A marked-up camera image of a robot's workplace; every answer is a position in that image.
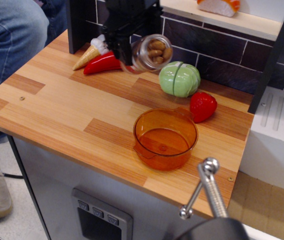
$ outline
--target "knee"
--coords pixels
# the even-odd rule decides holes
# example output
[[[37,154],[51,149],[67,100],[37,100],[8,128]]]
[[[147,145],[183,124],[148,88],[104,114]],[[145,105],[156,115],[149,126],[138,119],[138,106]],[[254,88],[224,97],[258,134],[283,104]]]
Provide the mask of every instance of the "knee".
[[[43,12],[38,12],[38,14],[33,12],[25,16],[21,27],[21,41],[29,45],[29,50],[38,52],[44,48],[48,24],[48,19]]]

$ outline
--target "toy red pepper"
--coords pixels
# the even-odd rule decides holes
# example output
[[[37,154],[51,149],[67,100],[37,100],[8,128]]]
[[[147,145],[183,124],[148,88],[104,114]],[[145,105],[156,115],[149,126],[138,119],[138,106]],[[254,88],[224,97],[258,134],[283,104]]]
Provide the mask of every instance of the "toy red pepper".
[[[205,92],[197,92],[191,98],[190,111],[194,115],[195,123],[208,119],[216,108],[216,99]]]
[[[84,74],[93,74],[106,70],[121,69],[120,60],[116,59],[113,51],[91,60],[84,69]]]

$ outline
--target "waffle cone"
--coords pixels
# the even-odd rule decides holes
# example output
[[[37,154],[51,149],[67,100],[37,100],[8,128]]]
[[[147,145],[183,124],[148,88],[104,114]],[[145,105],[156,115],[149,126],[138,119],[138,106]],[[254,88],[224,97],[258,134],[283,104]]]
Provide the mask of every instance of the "waffle cone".
[[[91,45],[86,52],[82,55],[82,57],[76,62],[76,64],[73,66],[73,70],[80,69],[88,64],[89,61],[92,59],[100,56],[99,50],[94,46]]]

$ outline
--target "orange bowl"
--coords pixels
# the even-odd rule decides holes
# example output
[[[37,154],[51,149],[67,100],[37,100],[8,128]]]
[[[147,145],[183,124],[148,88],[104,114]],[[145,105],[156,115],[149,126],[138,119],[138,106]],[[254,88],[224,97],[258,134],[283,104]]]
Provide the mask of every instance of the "orange bowl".
[[[180,168],[198,140],[192,113],[184,108],[156,108],[143,113],[133,129],[134,149],[149,167],[162,171]]]

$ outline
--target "white shelf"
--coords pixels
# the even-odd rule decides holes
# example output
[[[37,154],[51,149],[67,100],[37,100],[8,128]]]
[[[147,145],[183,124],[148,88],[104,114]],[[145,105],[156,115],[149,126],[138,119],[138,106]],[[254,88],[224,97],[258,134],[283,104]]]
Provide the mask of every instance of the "white shelf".
[[[195,0],[161,0],[160,3],[167,13],[272,41],[277,39],[282,26],[282,22],[243,12],[237,12],[233,17],[227,17],[201,11]]]

